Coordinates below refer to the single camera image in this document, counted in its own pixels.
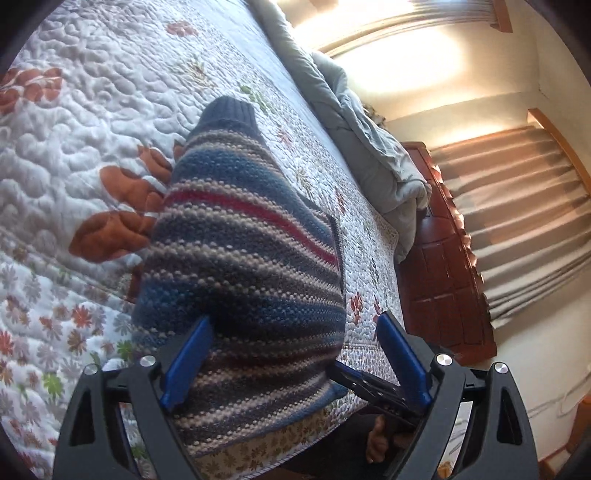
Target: bed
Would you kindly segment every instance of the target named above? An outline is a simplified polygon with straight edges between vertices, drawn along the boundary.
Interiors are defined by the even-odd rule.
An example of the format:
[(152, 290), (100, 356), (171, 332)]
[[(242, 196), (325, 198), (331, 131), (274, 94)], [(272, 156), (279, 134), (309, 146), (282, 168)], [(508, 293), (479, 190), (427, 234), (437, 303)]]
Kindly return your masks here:
[[(375, 339), (401, 321), (398, 234), (360, 193), (339, 150), (240, 0), (66, 0), (0, 83), (0, 415), (21, 459), (51, 478), (82, 368), (119, 368), (142, 253), (183, 139), (220, 95), (254, 104), (289, 181), (337, 216), (348, 319), (344, 363), (394, 375)], [(305, 420), (196, 459), (208, 478), (249, 478), (327, 435), (352, 394)], [(132, 412), (128, 436), (154, 478)]]

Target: hand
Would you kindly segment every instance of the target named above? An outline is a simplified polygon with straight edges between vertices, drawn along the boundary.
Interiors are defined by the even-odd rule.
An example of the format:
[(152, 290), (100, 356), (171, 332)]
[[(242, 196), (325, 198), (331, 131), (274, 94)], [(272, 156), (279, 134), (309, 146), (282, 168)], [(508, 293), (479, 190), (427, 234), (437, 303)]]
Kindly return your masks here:
[(388, 439), (386, 438), (386, 418), (380, 415), (375, 419), (374, 429), (369, 432), (365, 458), (368, 463), (381, 463), (386, 458)]

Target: bed sheet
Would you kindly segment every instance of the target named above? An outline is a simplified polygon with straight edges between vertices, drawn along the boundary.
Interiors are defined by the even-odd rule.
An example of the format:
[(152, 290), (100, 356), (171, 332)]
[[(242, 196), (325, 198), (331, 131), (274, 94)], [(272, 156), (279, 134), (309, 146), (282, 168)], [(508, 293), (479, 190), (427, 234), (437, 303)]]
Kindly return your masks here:
[[(84, 365), (124, 366), (144, 249), (184, 137), (220, 95), (250, 101), (279, 166), (338, 217), (348, 320), (340, 360), (387, 380), (377, 314), (401, 319), (397, 234), (346, 164), (239, 0), (66, 0), (0, 82), (0, 415), (23, 460), (51, 478)], [(254, 476), (361, 406), (323, 411), (196, 462)], [(128, 436), (154, 477), (132, 412)]]

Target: beige curtain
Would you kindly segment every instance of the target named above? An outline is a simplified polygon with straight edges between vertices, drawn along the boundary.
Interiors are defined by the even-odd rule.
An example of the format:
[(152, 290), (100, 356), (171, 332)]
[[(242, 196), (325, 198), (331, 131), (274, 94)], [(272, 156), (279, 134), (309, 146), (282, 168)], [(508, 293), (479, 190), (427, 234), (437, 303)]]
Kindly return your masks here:
[[(493, 0), (390, 0), (404, 2), (407, 12), (376, 21), (335, 29), (334, 37), (322, 44), (310, 45), (330, 57), (335, 57), (361, 45), (418, 28), (462, 22), (497, 22)], [(366, 5), (372, 8), (371, 2)], [(330, 22), (330, 12), (325, 14)]]
[(431, 154), (472, 237), (494, 327), (591, 262), (591, 198), (548, 132), (505, 131)]

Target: striped sweater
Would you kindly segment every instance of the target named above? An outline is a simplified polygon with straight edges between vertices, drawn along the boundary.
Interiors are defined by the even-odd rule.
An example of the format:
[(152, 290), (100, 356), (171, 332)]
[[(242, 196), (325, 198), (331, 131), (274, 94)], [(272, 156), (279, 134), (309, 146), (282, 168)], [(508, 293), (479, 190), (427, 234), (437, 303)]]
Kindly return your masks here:
[(300, 197), (252, 105), (212, 102), (189, 135), (152, 234), (134, 310), (142, 353), (209, 314), (216, 340), (175, 425), (197, 457), (343, 396), (324, 369), (343, 344), (336, 221)]

